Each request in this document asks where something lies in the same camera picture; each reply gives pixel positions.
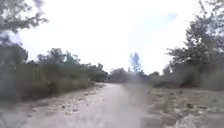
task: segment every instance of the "sandy ground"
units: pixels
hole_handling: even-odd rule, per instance
[[[106,84],[2,113],[2,128],[140,128],[144,112],[123,86]]]
[[[224,93],[105,84],[0,109],[0,128],[223,128]]]

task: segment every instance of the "overcast sky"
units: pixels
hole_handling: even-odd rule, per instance
[[[29,58],[51,48],[77,54],[106,71],[129,66],[138,52],[146,73],[162,71],[167,48],[183,45],[197,0],[47,0],[49,23],[20,36]]]

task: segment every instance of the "vegetation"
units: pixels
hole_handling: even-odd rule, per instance
[[[34,0],[38,11],[32,16],[34,7],[24,0],[0,2],[0,100],[36,99],[91,87],[93,82],[107,79],[102,64],[81,64],[77,55],[59,48],[38,55],[37,61],[28,61],[28,52],[10,35],[46,22],[42,4]]]
[[[203,2],[199,2],[201,14],[186,31],[185,47],[169,49],[173,59],[164,69],[164,78],[173,86],[223,88],[224,4],[218,0]]]
[[[169,49],[173,57],[158,72],[146,75],[142,70],[138,53],[130,55],[131,68],[115,69],[110,74],[103,65],[81,64],[77,55],[52,48],[37,61],[28,61],[28,52],[10,39],[20,29],[36,27],[47,22],[43,18],[40,0],[34,0],[38,8],[24,0],[0,2],[0,98],[41,98],[75,89],[93,86],[93,82],[127,83],[140,81],[166,87],[224,88],[224,3],[219,0],[200,1],[201,14],[196,15],[186,31],[185,47]]]

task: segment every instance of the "gravel path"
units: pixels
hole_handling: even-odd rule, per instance
[[[7,128],[140,128],[143,113],[123,86],[106,84],[29,103],[3,118]]]

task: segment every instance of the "distant tree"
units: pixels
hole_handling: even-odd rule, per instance
[[[138,53],[134,53],[130,55],[131,68],[134,73],[138,73],[141,71],[140,57]]]
[[[128,73],[123,68],[114,69],[109,76],[110,82],[126,83],[128,81]]]

